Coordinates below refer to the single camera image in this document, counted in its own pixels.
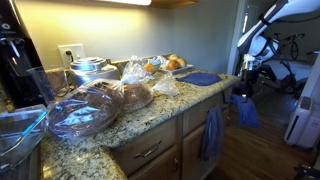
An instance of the metal pot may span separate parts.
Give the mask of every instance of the metal pot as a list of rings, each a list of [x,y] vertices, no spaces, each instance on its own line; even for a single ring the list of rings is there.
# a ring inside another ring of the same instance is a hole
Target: metal pot
[[[95,79],[119,80],[116,66],[108,64],[108,61],[98,57],[87,57],[70,63],[70,75],[75,87]]]

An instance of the hardwood floor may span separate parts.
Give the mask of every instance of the hardwood floor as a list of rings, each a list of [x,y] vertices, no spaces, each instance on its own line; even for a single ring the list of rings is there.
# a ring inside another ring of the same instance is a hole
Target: hardwood floor
[[[232,107],[225,128],[223,154],[207,180],[294,179],[294,167],[314,163],[315,150],[291,147],[283,140],[297,100],[292,95],[261,87],[261,93],[252,98],[260,128],[239,127],[239,114]]]

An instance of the coffee maker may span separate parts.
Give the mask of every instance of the coffee maker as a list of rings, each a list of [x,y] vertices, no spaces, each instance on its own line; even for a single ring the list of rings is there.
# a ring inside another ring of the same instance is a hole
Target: coffee maker
[[[15,108],[45,104],[27,72],[42,66],[34,44],[13,0],[0,1],[0,83]]]

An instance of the dish towel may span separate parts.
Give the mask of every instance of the dish towel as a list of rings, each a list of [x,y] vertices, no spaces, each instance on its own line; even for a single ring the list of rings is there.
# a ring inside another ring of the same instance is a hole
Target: dish towel
[[[238,95],[231,95],[231,103],[234,103],[240,114],[239,125],[249,125],[254,128],[259,128],[259,119],[254,102],[248,98],[246,103],[242,102],[242,97]]]
[[[208,86],[221,81],[218,75],[210,73],[190,73],[182,78],[176,78],[177,81],[191,83],[197,86]]]
[[[208,111],[204,137],[201,145],[200,158],[202,161],[209,161],[222,153],[223,122],[222,112],[219,107]]]

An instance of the wall outlet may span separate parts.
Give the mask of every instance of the wall outlet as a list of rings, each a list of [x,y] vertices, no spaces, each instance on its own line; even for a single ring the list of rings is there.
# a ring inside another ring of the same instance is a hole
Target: wall outlet
[[[65,68],[70,68],[72,61],[86,57],[82,44],[59,45],[58,49]]]

